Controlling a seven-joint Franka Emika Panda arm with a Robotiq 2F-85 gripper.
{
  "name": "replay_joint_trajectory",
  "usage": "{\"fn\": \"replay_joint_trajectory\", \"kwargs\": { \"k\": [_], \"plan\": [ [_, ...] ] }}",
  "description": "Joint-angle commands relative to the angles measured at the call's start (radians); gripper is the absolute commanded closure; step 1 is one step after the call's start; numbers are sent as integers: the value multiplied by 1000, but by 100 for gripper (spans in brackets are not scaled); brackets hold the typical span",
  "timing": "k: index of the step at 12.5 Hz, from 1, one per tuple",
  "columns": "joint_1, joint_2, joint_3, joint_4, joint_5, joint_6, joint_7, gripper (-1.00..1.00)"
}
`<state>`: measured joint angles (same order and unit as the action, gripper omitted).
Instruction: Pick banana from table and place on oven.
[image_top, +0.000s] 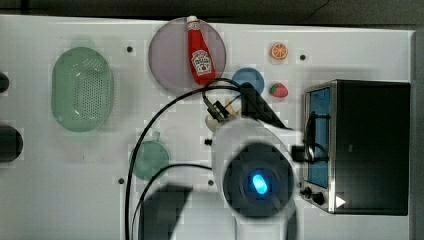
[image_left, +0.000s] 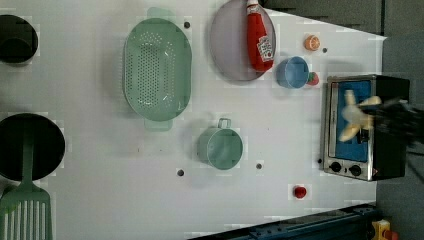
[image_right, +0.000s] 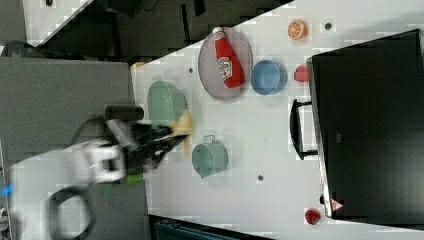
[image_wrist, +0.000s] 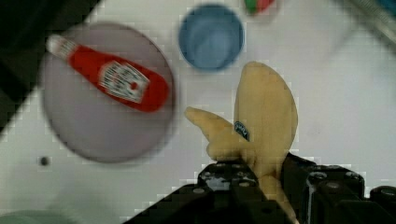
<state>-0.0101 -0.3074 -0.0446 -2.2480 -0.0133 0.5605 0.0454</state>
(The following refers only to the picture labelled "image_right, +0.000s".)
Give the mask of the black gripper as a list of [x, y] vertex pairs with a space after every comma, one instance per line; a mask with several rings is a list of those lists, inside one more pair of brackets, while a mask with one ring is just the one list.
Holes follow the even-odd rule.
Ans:
[[163, 139], [172, 133], [172, 128], [164, 125], [125, 123], [119, 119], [104, 123], [104, 136], [122, 151], [128, 174], [156, 169], [164, 156], [187, 138], [179, 135]]

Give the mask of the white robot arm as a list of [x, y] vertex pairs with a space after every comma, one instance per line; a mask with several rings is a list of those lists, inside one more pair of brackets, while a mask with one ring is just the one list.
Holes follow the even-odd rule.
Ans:
[[9, 168], [9, 213], [19, 240], [86, 240], [96, 223], [88, 188], [155, 169], [189, 133], [176, 123], [102, 122], [104, 135]]

